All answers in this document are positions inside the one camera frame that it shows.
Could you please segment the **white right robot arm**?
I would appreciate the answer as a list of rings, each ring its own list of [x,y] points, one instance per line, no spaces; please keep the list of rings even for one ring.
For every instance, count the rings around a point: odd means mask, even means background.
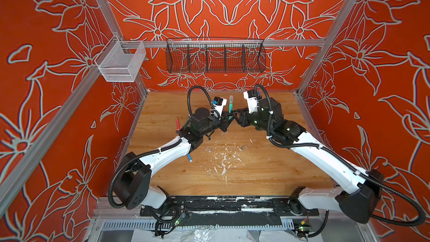
[[[357,223],[369,222],[381,198],[381,187],[363,178],[366,170],[329,151],[303,126],[284,119],[280,103],[244,94],[248,107],[239,111],[241,126],[269,131],[268,140],[287,146],[331,177],[337,186],[329,189],[298,187],[290,195],[291,211],[322,209],[344,213]]]

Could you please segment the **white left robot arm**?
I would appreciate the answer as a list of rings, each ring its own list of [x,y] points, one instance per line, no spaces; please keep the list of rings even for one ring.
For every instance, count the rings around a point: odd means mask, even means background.
[[[129,210],[139,205],[154,209],[163,207],[168,194],[150,185],[152,177],[171,162],[196,150],[205,136],[210,137],[217,129],[226,132],[232,121],[239,121],[237,115],[218,111],[211,113],[206,108],[199,108],[177,130],[172,141],[153,151],[127,154],[110,182],[107,194],[110,205]]]

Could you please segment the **green pen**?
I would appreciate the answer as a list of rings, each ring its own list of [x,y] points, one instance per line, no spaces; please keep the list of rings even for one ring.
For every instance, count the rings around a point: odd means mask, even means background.
[[[233,102],[228,101],[228,112],[231,113],[233,111]]]

